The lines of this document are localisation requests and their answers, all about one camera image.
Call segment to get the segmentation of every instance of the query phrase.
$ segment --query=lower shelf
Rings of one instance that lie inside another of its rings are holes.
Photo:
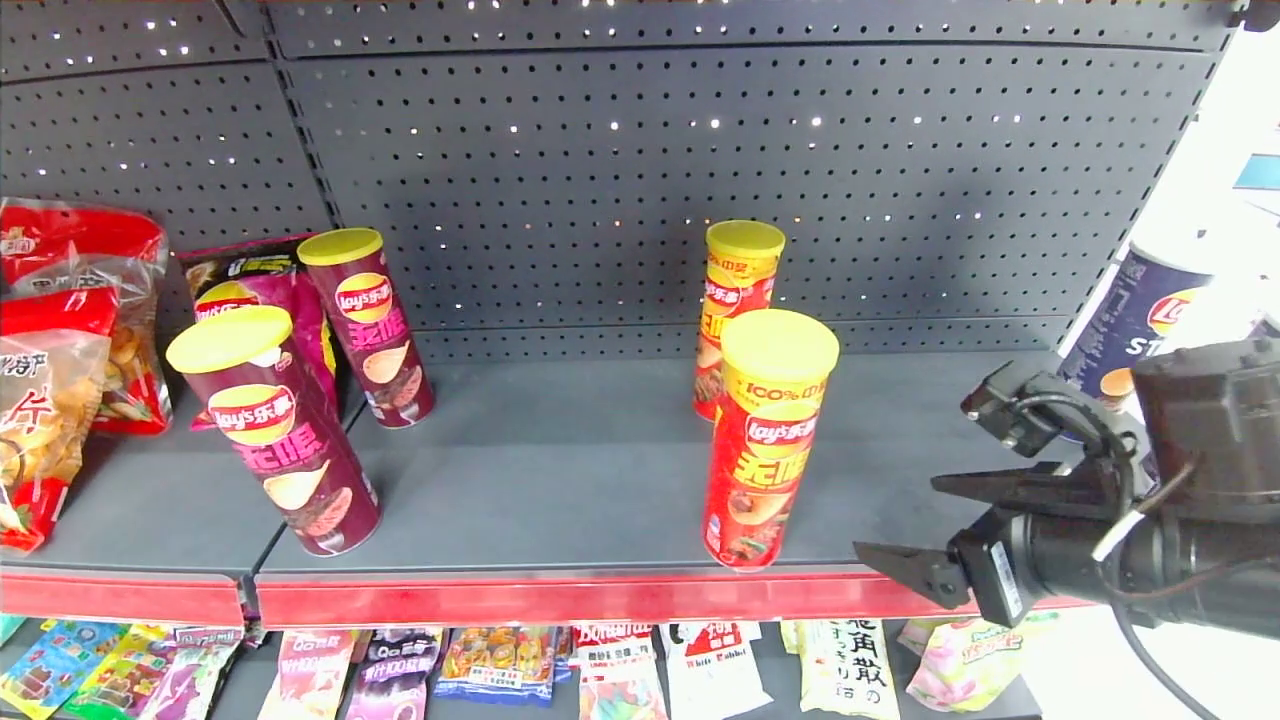
[[[902,688],[911,679],[918,665],[918,659],[905,648],[892,642],[897,637],[901,623],[886,623],[890,639],[890,665],[893,670],[893,682],[899,691],[899,708],[902,720],[943,720],[954,719],[955,715],[934,712],[925,708],[914,698],[909,697]],[[842,717],[833,712],[800,712],[800,661],[794,655],[787,655],[782,650],[782,639],[778,635],[777,623],[762,625],[764,637],[751,643],[755,653],[756,666],[760,678],[764,680],[764,691],[773,697],[773,702],[753,712],[739,715],[741,720],[836,720]],[[9,644],[0,650],[0,666],[8,667],[31,643],[40,637],[37,621],[28,621]],[[257,717],[262,700],[271,687],[275,676],[275,656],[279,650],[279,635],[273,635],[266,646],[243,655],[232,666],[223,687],[221,696],[210,715],[210,720],[252,720]],[[659,667],[659,675],[666,693],[667,674],[666,667]],[[346,717],[346,702],[337,717]],[[431,720],[516,720],[521,717],[545,717],[547,720],[572,720],[577,717],[577,685],[564,683],[556,685],[554,700],[550,710],[525,710],[520,707],[504,707],[493,705],[480,705],[458,700],[429,701],[428,716]],[[20,717],[13,708],[0,702],[0,717]],[[72,720],[65,712],[59,712],[55,720]],[[982,712],[965,716],[969,720],[1039,720],[1041,710],[1036,698],[1028,689],[1027,683],[1018,679],[1011,684],[996,702]]]

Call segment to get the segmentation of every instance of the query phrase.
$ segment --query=red chip canister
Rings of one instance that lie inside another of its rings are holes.
[[[298,246],[338,342],[385,428],[407,428],[435,396],[387,272],[383,236],[369,228],[320,233]]]
[[[840,341],[790,310],[744,313],[721,341],[724,393],[712,433],[703,542],[719,564],[749,573],[782,550]]]
[[[716,402],[724,392],[721,331],[731,318],[769,306],[786,243],[782,231],[755,220],[724,220],[707,228],[705,293],[694,365],[694,413],[704,420],[716,420]]]
[[[236,307],[183,331],[165,357],[303,550],[339,555],[378,527],[378,496],[292,333],[280,307]]]

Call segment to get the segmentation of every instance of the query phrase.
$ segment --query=white snack bag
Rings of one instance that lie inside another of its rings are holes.
[[[879,620],[805,620],[800,711],[901,720]]]
[[[773,702],[751,651],[759,637],[758,623],[662,625],[671,720],[724,720]]]

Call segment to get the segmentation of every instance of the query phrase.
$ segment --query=red snack bag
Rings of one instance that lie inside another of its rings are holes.
[[[173,420],[155,347],[156,286],[169,241],[127,210],[0,199],[4,279],[19,297],[110,286],[119,297],[106,386],[93,429],[152,436]]]
[[[0,302],[0,544],[49,538],[102,397],[113,288]]]
[[[329,320],[324,316],[320,292],[297,256],[298,242],[308,237],[311,234],[184,252],[178,255],[178,264],[187,278],[197,323],[246,305],[274,305],[287,311],[293,318],[293,341],[337,413]],[[206,410],[191,421],[193,430],[216,427]]]

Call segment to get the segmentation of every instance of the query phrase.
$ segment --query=blue chip canister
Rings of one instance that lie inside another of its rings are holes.
[[[1207,263],[1179,263],[1174,252],[1133,246],[1059,375],[1119,411],[1134,389],[1133,365],[1160,352],[1183,311],[1212,278]]]

